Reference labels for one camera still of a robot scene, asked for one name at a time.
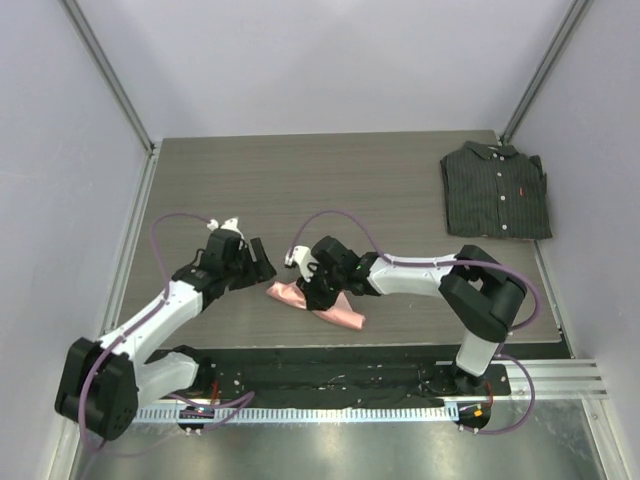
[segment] wooden tabletop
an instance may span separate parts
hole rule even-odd
[[[531,242],[466,239],[445,232],[438,162],[466,140],[493,143],[495,136],[491,131],[465,131],[165,140],[120,320],[161,291],[148,232],[157,217],[175,211],[218,220],[240,217],[247,238],[262,238],[283,282],[295,279],[295,272],[282,265],[299,225],[319,210],[342,209],[361,218],[390,254],[440,256],[475,244],[527,275],[544,293]],[[209,234],[203,224],[187,219],[168,220],[158,232],[169,271],[189,263]],[[312,246],[328,234],[358,254],[372,250],[355,225],[336,216],[317,219],[299,243]],[[364,329],[356,332],[273,300],[265,294],[268,286],[226,293],[164,346],[443,345],[462,340],[464,328],[442,299],[350,297],[353,308],[367,317]],[[531,312],[530,297],[517,321]],[[546,297],[538,321],[512,341],[559,341]]]

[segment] gray floor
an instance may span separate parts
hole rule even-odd
[[[445,232],[438,161],[465,140],[493,142],[490,131],[298,135],[166,140],[163,143],[138,242],[121,321],[162,288],[149,246],[149,226],[158,216],[186,211],[226,219],[239,216],[248,237],[260,236],[279,272],[298,226],[327,208],[348,210],[371,229],[389,253],[439,256],[474,243],[526,274],[542,290],[530,242],[463,239]],[[324,217],[302,237],[312,246],[326,234],[358,253],[371,250],[357,227]],[[208,230],[193,220],[169,220],[159,242],[170,271],[204,247]],[[397,295],[353,298],[367,316],[354,332],[267,297],[267,285],[231,292],[178,330],[166,347],[196,348],[456,344],[463,327],[447,304],[429,297]],[[521,311],[532,309],[528,298]],[[538,322],[514,342],[554,342],[558,331],[545,300]]]
[[[526,401],[500,402],[489,426],[512,425]],[[136,425],[109,448],[140,452],[175,433]],[[71,478],[90,457],[81,451]],[[493,437],[460,433],[452,423],[228,426],[180,435],[133,459],[101,455],[85,478],[246,480],[604,480],[580,401],[539,401],[518,431]]]

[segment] white wall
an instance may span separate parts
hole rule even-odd
[[[150,134],[501,130],[570,0],[79,0]]]
[[[640,452],[640,3],[593,2],[517,133],[549,174],[543,251],[578,353],[595,357]]]
[[[42,480],[66,350],[98,331],[144,153],[57,1],[0,10],[0,476]]]

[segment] black shirt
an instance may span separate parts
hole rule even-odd
[[[511,145],[466,142],[440,165],[451,235],[551,238],[540,157]]]

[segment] pink cloth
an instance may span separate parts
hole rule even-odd
[[[305,310],[307,303],[304,299],[302,291],[296,286],[295,282],[286,285],[284,283],[275,282],[267,289],[267,295],[280,300],[281,302],[291,305],[292,307]],[[314,310],[313,313],[323,320],[341,327],[351,328],[353,330],[362,330],[365,317],[354,312],[349,304],[349,300],[344,293],[338,295],[336,304],[329,310]]]

